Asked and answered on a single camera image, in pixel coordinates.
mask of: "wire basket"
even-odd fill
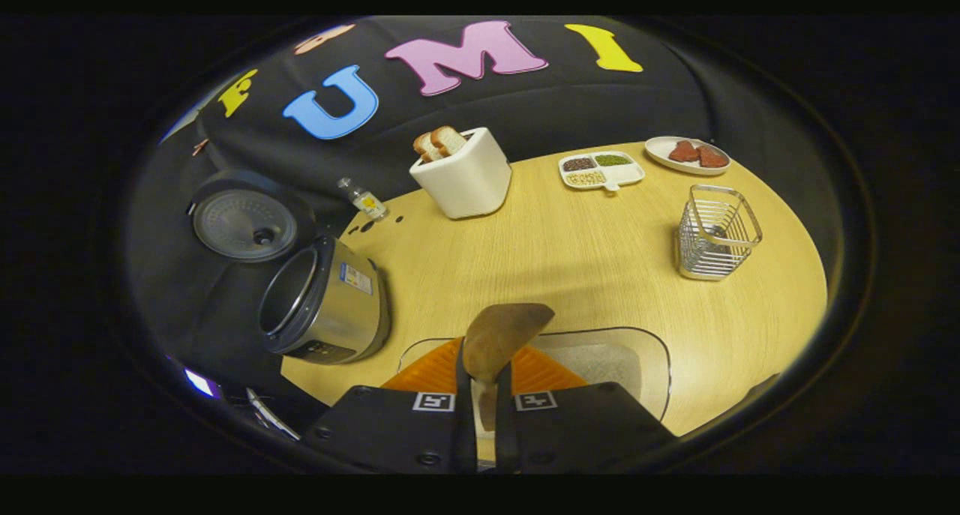
[[[690,279],[723,279],[762,238],[761,225],[742,194],[697,184],[690,187],[690,200],[676,231],[679,272]]]

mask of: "divided white tray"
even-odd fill
[[[614,166],[602,166],[597,163],[597,157],[604,155],[613,155],[624,157],[628,163],[614,164]],[[585,159],[593,164],[590,169],[582,170],[564,170],[563,164],[569,160]],[[635,184],[644,179],[645,172],[641,166],[635,162],[633,157],[628,156],[622,151],[595,151],[590,153],[580,153],[570,155],[559,160],[556,164],[559,169],[559,176],[567,187],[573,188],[606,188],[606,190],[619,190],[620,186],[625,184]]]

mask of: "blue letter u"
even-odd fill
[[[336,85],[353,101],[353,110],[340,118],[332,115],[314,100],[317,93],[306,91],[283,109],[284,118],[294,118],[306,132],[321,140],[339,139],[349,135],[367,123],[377,113],[380,99],[377,94],[357,76],[358,65],[344,67],[323,81],[325,87]]]

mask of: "yellow letter i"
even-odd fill
[[[597,65],[605,70],[641,72],[640,64],[630,59],[614,40],[613,32],[584,24],[563,24],[567,29],[582,34],[597,53]]]

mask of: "small glass bottle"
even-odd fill
[[[365,190],[363,187],[354,184],[350,178],[340,178],[340,180],[337,181],[337,187],[345,190],[346,197],[350,199],[350,203],[356,205],[357,210],[363,211],[369,218],[374,221],[380,221],[380,219],[387,217],[388,211],[386,205],[377,200],[369,190]]]

